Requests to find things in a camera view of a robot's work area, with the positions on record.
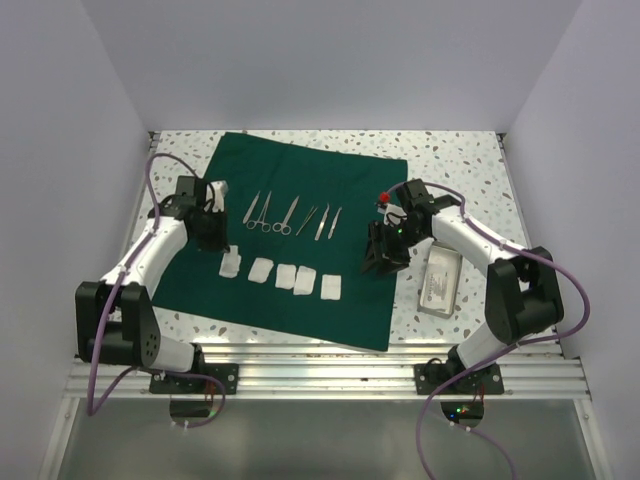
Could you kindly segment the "white paper packet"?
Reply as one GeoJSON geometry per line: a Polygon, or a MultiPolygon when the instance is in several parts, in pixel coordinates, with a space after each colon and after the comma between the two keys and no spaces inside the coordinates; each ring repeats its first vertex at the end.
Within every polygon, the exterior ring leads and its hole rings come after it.
{"type": "Polygon", "coordinates": [[[456,263],[434,257],[427,264],[423,305],[434,311],[448,312],[455,294],[456,263]]]}

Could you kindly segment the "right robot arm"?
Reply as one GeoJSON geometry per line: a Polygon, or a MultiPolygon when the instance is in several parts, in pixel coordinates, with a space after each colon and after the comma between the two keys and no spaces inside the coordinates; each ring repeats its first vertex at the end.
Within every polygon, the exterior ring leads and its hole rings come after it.
{"type": "Polygon", "coordinates": [[[471,263],[486,280],[484,321],[445,360],[414,367],[419,395],[504,393],[498,359],[508,347],[541,333],[564,317],[553,258],[543,247],[527,249],[476,222],[465,197],[452,189],[436,197],[429,183],[394,185],[377,201],[382,219],[368,225],[361,270],[395,274],[408,268],[410,251],[431,239],[471,263]]]}

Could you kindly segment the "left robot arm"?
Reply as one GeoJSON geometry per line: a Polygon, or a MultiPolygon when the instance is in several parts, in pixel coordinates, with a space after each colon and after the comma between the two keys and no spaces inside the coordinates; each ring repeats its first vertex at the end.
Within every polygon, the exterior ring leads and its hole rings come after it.
{"type": "Polygon", "coordinates": [[[201,348],[162,334],[152,298],[174,257],[188,244],[229,249],[225,197],[228,185],[181,176],[176,190],[155,198],[140,237],[98,281],[75,293],[78,356],[97,379],[99,365],[121,365],[162,375],[180,390],[213,393],[201,348]]]}

